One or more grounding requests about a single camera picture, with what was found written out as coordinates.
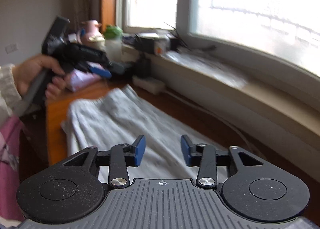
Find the left forearm white sleeve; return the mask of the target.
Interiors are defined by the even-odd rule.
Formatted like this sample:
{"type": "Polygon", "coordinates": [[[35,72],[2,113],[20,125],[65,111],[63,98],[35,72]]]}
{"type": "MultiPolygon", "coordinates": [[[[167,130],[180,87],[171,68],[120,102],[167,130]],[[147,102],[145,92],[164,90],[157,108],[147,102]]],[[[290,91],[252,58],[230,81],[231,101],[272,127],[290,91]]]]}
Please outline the left forearm white sleeve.
{"type": "Polygon", "coordinates": [[[21,102],[21,95],[16,89],[12,69],[13,64],[1,67],[0,72],[0,89],[1,89],[1,108],[0,108],[0,124],[1,126],[12,115],[14,108],[21,102]]]}

